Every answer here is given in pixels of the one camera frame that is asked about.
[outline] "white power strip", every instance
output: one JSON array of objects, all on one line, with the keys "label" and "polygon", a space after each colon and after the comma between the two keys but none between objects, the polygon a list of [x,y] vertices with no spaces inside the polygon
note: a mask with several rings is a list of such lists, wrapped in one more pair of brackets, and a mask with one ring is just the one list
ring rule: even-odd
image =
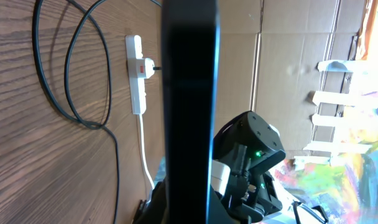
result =
[{"label": "white power strip", "polygon": [[144,122],[142,114],[146,110],[145,78],[154,74],[154,62],[150,58],[142,58],[141,37],[138,35],[126,36],[126,51],[129,74],[129,86],[131,90],[132,113],[139,115],[141,129],[141,158],[144,172],[149,179],[152,189],[154,183],[147,169],[145,157]]}]

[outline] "brown wooden surface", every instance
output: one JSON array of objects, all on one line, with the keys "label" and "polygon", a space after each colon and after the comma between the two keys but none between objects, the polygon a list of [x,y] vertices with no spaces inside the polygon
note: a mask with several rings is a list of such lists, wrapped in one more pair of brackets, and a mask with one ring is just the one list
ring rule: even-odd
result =
[{"label": "brown wooden surface", "polygon": [[[116,196],[113,141],[102,130],[63,119],[47,101],[32,53],[34,1],[0,0],[0,223],[111,223]],[[85,9],[95,2],[77,1]],[[111,56],[113,110],[107,127],[119,142],[118,223],[130,223],[139,199],[146,197],[124,36],[139,34],[144,56],[159,64],[159,11],[149,0],[107,0],[93,13]],[[57,100],[69,112],[63,64],[81,17],[79,10],[63,0],[45,0],[40,17],[45,74]],[[88,21],[70,64],[71,95],[85,119],[101,121],[106,113],[105,58],[101,40]],[[145,84],[145,146],[154,177],[164,154],[160,73]]]}]

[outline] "black vertical bar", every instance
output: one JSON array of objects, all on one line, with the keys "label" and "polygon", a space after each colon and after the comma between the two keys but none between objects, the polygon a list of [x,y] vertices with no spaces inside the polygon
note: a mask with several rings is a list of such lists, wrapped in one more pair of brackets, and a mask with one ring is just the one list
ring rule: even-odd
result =
[{"label": "black vertical bar", "polygon": [[162,8],[169,223],[207,223],[219,55],[216,0]]}]

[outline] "cardboard box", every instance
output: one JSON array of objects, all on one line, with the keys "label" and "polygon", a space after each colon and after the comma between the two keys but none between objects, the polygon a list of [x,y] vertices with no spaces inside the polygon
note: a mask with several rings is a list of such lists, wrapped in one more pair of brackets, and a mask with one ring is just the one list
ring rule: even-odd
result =
[{"label": "cardboard box", "polygon": [[333,130],[313,127],[310,116],[334,116],[337,106],[318,109],[307,96],[314,90],[341,92],[344,74],[320,73],[316,65],[348,59],[364,0],[219,0],[219,7],[215,132],[239,113],[255,110],[280,131],[289,158],[307,154],[302,149],[312,139],[330,141]]}]

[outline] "white plug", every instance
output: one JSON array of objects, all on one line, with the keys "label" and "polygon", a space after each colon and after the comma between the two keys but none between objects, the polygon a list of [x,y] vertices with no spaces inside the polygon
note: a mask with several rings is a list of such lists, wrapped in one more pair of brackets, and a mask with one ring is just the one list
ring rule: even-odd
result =
[{"label": "white plug", "polygon": [[154,74],[154,62],[150,58],[142,58],[141,37],[126,36],[129,86],[133,114],[144,114],[146,110],[145,78]]}]

